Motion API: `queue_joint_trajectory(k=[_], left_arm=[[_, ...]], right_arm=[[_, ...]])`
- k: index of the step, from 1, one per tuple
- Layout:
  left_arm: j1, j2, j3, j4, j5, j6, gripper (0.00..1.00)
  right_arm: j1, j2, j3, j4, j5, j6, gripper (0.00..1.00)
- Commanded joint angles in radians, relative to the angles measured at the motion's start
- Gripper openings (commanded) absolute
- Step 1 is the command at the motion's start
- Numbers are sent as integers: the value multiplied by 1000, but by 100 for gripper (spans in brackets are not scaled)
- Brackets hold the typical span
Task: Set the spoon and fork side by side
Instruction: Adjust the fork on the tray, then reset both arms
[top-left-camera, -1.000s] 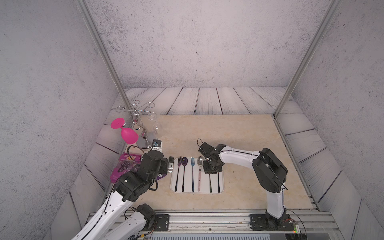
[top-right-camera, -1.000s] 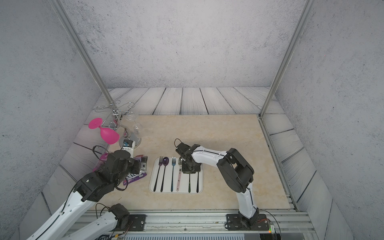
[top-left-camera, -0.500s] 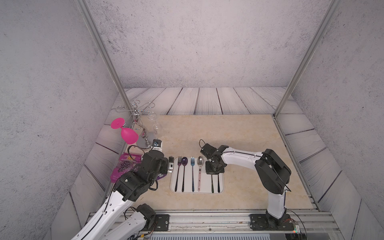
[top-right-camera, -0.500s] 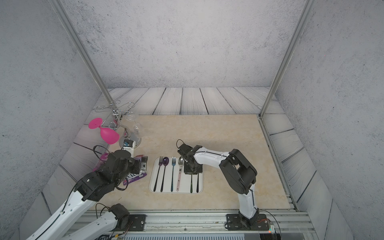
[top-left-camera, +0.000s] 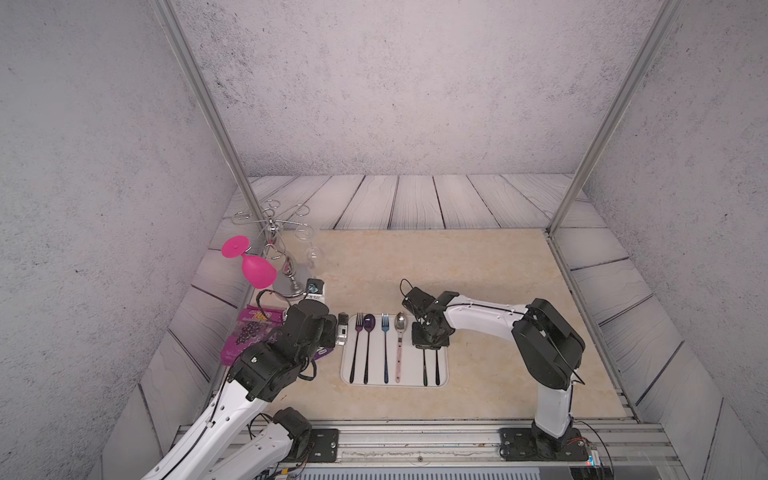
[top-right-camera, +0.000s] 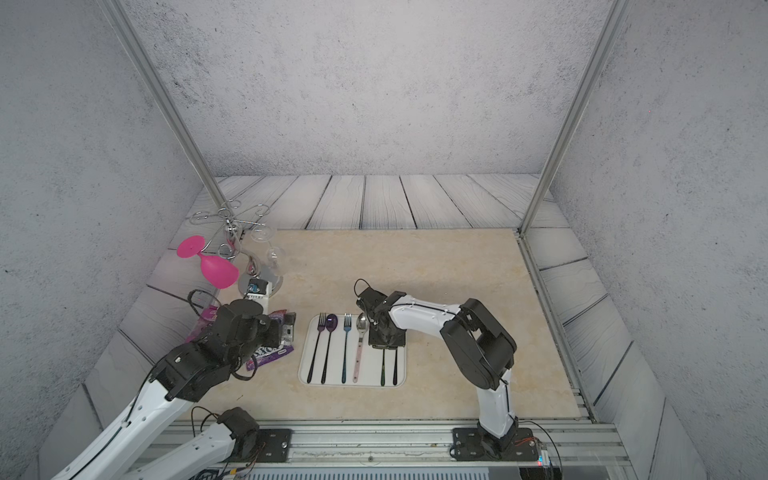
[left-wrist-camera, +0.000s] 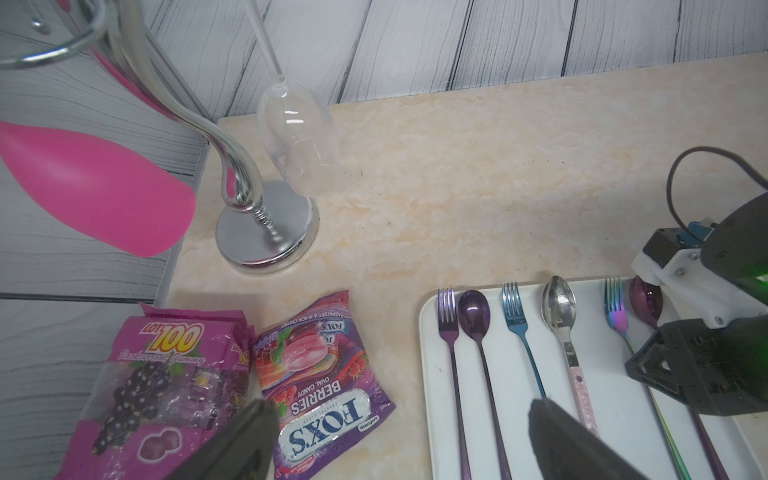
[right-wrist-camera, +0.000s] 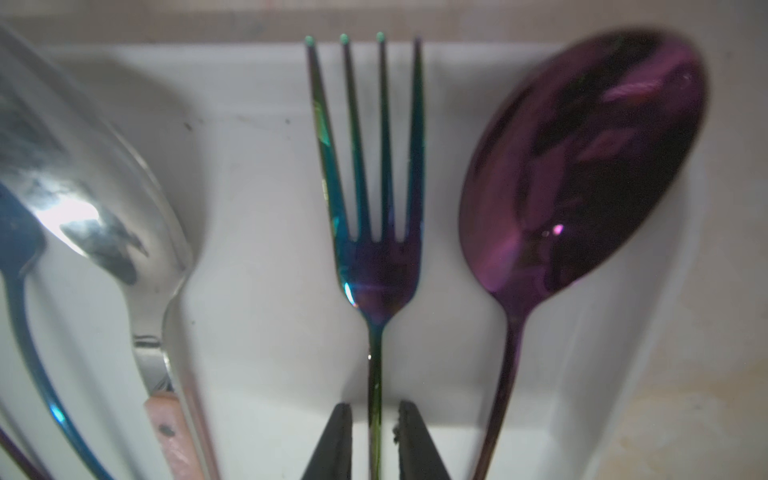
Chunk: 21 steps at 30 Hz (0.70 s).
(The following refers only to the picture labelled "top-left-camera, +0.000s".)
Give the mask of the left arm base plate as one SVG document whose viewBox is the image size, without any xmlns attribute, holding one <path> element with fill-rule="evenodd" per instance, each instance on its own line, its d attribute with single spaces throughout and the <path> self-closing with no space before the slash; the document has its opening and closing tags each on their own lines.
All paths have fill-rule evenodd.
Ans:
<svg viewBox="0 0 768 480">
<path fill-rule="evenodd" d="M 285 462 L 334 463 L 338 456 L 340 431 L 335 428 L 315 429 L 294 440 Z"/>
</svg>

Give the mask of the pink handled silver spoon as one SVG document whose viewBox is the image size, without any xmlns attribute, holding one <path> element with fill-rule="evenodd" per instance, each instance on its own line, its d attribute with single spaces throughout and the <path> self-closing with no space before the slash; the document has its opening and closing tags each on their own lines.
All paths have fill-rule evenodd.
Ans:
<svg viewBox="0 0 768 480">
<path fill-rule="evenodd" d="M 403 339 L 405 332 L 408 327 L 408 321 L 406 316 L 400 312 L 396 315 L 395 318 L 395 330 L 397 333 L 397 352 L 396 352 L 396 370 L 395 370 L 395 381 L 397 383 L 401 382 L 402 378 L 402 350 L 403 350 Z"/>
</svg>

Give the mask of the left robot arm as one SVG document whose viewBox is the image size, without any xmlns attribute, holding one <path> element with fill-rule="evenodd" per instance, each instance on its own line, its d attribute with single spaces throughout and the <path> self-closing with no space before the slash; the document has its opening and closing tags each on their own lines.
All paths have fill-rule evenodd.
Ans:
<svg viewBox="0 0 768 480">
<path fill-rule="evenodd" d="M 146 479 L 254 479 L 282 461 L 307 456 L 311 423 L 286 407 L 248 443 L 229 456 L 233 439 L 300 378 L 320 348 L 337 338 L 338 320 L 314 299 L 287 309 L 273 343 L 255 343 L 236 359 L 200 417 Z"/>
</svg>

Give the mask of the white plastic tray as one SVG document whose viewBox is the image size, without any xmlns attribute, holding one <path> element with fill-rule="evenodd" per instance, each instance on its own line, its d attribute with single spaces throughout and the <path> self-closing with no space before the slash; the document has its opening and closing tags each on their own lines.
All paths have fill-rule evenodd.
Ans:
<svg viewBox="0 0 768 480">
<path fill-rule="evenodd" d="M 429 375 L 429 386 L 424 387 L 422 383 L 422 349 L 418 349 L 412 345 L 411 333 L 412 323 L 415 318 L 406 314 L 408 321 L 408 327 L 403 339 L 402 350 L 402 378 L 401 382 L 395 381 L 396 370 L 396 352 L 397 352 L 397 333 L 395 330 L 395 318 L 396 314 L 388 314 L 390 317 L 390 329 L 387 334 L 388 342 L 388 362 L 389 362 L 389 384 L 385 385 L 383 380 L 383 332 L 381 330 L 381 316 L 374 315 L 376 317 L 375 330 L 371 334 L 370 343 L 370 359 L 369 359 L 369 383 L 363 383 L 364 377 L 364 364 L 366 355 L 366 337 L 367 334 L 363 330 L 360 334 L 360 345 L 358 347 L 357 366 L 356 366 L 356 378 L 355 383 L 349 382 L 350 368 L 352 364 L 352 354 L 354 350 L 355 342 L 355 321 L 356 315 L 353 315 L 349 319 L 348 325 L 348 339 L 343 346 L 341 357 L 341 371 L 340 377 L 342 381 L 348 385 L 362 385 L 362 386 L 380 386 L 388 388 L 397 387 L 412 387 L 412 388 L 439 388 L 445 386 L 449 381 L 448 371 L 448 349 L 443 347 L 439 349 L 439 361 L 440 361 L 440 373 L 441 373 L 441 385 L 435 385 L 434 379 L 434 351 L 426 350 L 427 366 Z"/>
</svg>

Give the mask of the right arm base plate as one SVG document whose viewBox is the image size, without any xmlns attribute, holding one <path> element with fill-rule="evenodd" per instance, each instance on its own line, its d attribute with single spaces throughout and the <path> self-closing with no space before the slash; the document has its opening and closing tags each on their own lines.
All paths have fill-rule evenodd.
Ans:
<svg viewBox="0 0 768 480">
<path fill-rule="evenodd" d="M 517 462 L 587 462 L 591 458 L 588 441 L 570 427 L 562 437 L 553 438 L 535 427 L 501 428 L 499 454 Z"/>
</svg>

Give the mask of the purple metal fork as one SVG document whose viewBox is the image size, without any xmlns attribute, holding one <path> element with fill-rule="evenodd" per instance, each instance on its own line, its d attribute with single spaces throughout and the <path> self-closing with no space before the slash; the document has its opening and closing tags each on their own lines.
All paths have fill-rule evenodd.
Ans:
<svg viewBox="0 0 768 480">
<path fill-rule="evenodd" d="M 355 342 L 354 342 L 354 350 L 352 354 L 352 364 L 351 364 L 350 375 L 349 375 L 349 382 L 351 384 L 355 383 L 358 347 L 360 345 L 360 334 L 364 330 L 364 325 L 365 325 L 365 314 L 362 312 L 358 312 L 356 315 L 356 321 L 355 321 L 356 336 L 355 336 Z"/>
</svg>

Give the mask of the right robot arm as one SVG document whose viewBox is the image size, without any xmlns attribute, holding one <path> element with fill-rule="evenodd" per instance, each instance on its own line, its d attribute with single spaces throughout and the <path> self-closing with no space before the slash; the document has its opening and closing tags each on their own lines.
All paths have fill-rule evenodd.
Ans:
<svg viewBox="0 0 768 480">
<path fill-rule="evenodd" d="M 434 297 L 413 287 L 403 294 L 402 305 L 415 317 L 412 343 L 422 350 L 447 347 L 458 330 L 515 343 L 538 383 L 532 434 L 554 450 L 564 447 L 573 426 L 573 384 L 582 381 L 578 368 L 585 342 L 549 301 L 536 298 L 527 305 L 504 305 L 454 291 Z"/>
</svg>

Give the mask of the blue handled fork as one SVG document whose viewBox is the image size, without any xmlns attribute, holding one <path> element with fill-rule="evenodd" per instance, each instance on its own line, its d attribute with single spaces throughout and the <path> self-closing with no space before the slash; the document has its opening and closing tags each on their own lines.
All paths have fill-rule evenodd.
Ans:
<svg viewBox="0 0 768 480">
<path fill-rule="evenodd" d="M 383 380 L 384 384 L 389 384 L 389 362 L 388 362 L 388 342 L 387 334 L 390 329 L 390 317 L 387 313 L 381 316 L 381 330 L 383 332 Z"/>
</svg>

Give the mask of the purple metal spoon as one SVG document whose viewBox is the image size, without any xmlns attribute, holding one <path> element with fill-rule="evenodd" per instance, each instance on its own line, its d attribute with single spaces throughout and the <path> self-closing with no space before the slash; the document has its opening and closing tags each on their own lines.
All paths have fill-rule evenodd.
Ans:
<svg viewBox="0 0 768 480">
<path fill-rule="evenodd" d="M 364 384 L 369 383 L 370 343 L 371 343 L 371 334 L 375 330 L 375 326 L 376 326 L 376 317 L 373 314 L 366 314 L 363 318 L 363 329 L 367 334 L 364 377 L 363 377 Z"/>
</svg>

